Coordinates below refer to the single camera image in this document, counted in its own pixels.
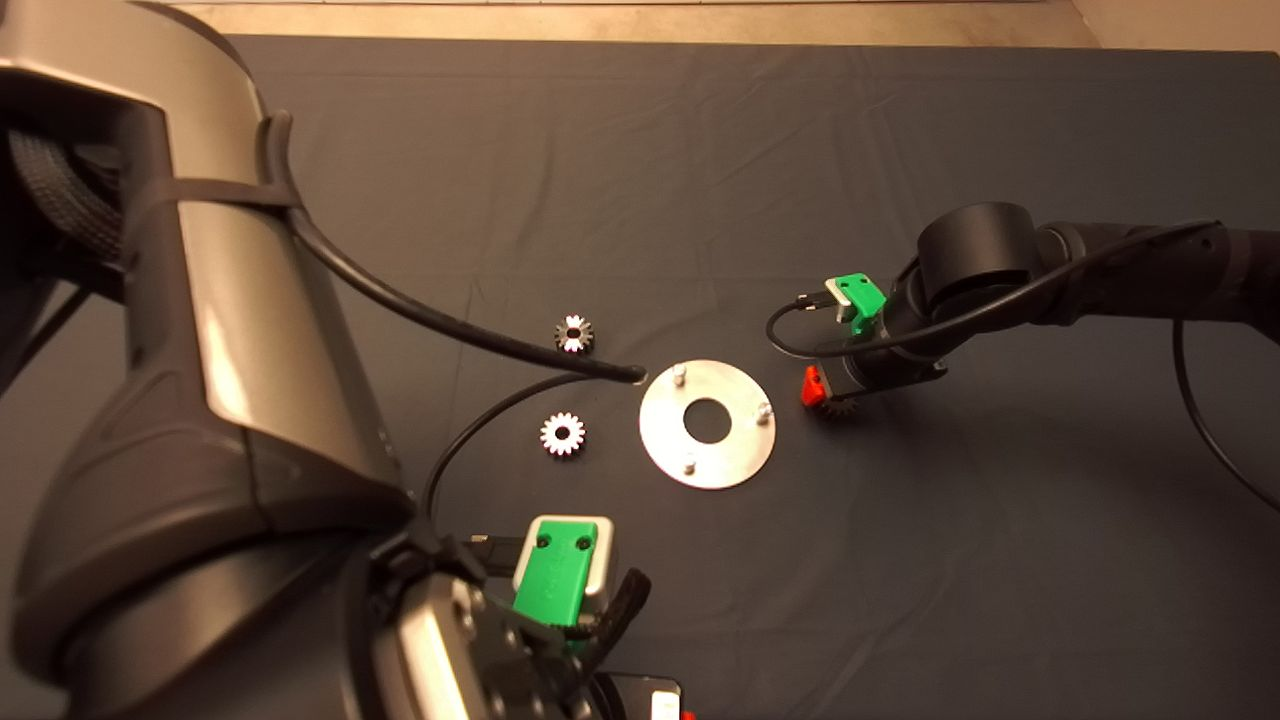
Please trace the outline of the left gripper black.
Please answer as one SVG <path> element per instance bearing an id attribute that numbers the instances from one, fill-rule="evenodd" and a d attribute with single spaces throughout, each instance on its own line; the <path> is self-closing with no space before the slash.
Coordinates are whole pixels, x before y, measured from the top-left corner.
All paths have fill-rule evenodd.
<path id="1" fill-rule="evenodd" d="M 684 688 L 667 676 L 596 674 L 596 700 L 605 719 L 698 719 L 685 711 Z"/>

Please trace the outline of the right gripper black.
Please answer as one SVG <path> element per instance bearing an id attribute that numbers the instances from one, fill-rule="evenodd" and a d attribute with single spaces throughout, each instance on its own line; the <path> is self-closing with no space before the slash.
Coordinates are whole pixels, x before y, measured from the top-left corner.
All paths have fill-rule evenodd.
<path id="1" fill-rule="evenodd" d="M 803 406 L 819 407 L 828 400 L 845 401 L 865 395 L 937 380 L 948 369 L 942 361 L 923 363 L 896 352 L 868 352 L 844 357 L 824 357 L 818 366 L 806 366 L 803 378 Z"/>

